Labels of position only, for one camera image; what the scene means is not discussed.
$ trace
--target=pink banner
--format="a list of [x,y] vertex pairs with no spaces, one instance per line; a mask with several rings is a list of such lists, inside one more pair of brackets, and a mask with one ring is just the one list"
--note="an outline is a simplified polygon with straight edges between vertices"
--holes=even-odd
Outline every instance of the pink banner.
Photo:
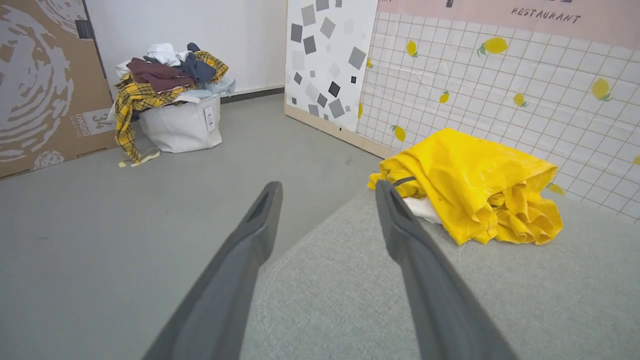
[[640,50],[640,0],[379,0],[378,11],[507,26]]

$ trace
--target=white wall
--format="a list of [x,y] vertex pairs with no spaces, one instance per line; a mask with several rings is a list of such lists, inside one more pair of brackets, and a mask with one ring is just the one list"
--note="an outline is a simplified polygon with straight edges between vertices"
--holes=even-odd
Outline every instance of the white wall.
[[86,0],[107,80],[151,44],[190,42],[229,66],[237,92],[284,86],[285,0]]

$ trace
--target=yellow cloth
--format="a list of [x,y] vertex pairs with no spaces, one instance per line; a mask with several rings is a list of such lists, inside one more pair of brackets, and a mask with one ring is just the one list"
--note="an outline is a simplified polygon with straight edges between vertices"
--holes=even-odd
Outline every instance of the yellow cloth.
[[383,160],[368,187],[415,177],[396,190],[402,197],[429,197],[458,245],[492,238],[542,245],[563,226],[555,202],[540,196],[556,171],[524,152],[444,129]]
[[[213,57],[206,51],[194,53],[196,60],[204,61],[209,66],[216,69],[216,75],[211,82],[217,83],[227,73],[229,67],[219,59]],[[183,86],[170,91],[157,93],[148,83],[137,83],[131,78],[131,73],[126,74],[122,81],[116,86],[120,89],[115,101],[116,112],[116,142],[127,156],[140,163],[142,155],[133,144],[134,133],[131,129],[131,115],[134,110],[143,111],[149,108],[158,108],[175,100],[181,92],[191,90],[194,86]]]

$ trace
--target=lemon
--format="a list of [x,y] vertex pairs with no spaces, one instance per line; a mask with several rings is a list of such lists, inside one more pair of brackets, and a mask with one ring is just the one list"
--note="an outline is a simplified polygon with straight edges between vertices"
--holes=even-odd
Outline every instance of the lemon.
[[413,40],[410,40],[409,44],[406,45],[406,53],[409,54],[409,56],[411,56],[412,58],[417,58],[418,56],[420,56],[420,54],[418,53],[418,47],[415,45],[415,42],[413,42]]
[[562,188],[554,183],[549,183],[549,185],[547,185],[547,189],[553,191],[554,193],[558,193],[560,195],[564,195],[564,190],[562,190]]
[[398,125],[391,125],[391,130],[394,131],[398,140],[402,142],[404,141],[404,139],[406,138],[406,133],[403,128],[399,127]]
[[447,100],[449,100],[449,92],[447,90],[444,90],[444,92],[440,96],[440,104],[444,104],[445,102],[447,102]]
[[500,54],[506,49],[509,49],[506,40],[504,40],[503,38],[495,37],[485,41],[482,45],[480,45],[480,48],[477,50],[477,54],[478,56],[480,56],[480,53],[482,53],[483,55],[486,55],[487,53]]
[[609,93],[609,83],[603,78],[600,78],[598,81],[593,83],[591,92],[593,92],[593,96],[600,101],[610,101],[613,99]]
[[513,97],[513,102],[516,103],[516,105],[526,108],[529,103],[524,101],[524,95],[522,95],[521,93],[517,93],[514,97]]

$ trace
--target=yellow plaid shirt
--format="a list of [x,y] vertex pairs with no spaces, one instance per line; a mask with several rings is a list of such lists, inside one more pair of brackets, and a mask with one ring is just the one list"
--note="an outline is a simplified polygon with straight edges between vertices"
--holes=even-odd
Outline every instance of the yellow plaid shirt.
[[[211,82],[217,83],[227,73],[229,67],[206,51],[194,53],[196,60],[204,61],[216,69],[216,75]],[[181,92],[191,90],[195,86],[188,85],[161,94],[154,91],[150,84],[133,81],[131,73],[126,74],[116,85],[120,91],[115,101],[116,111],[116,142],[127,153],[127,156],[139,163],[142,160],[140,151],[134,145],[134,133],[131,129],[131,115],[134,110],[142,111],[159,108],[175,100]]]

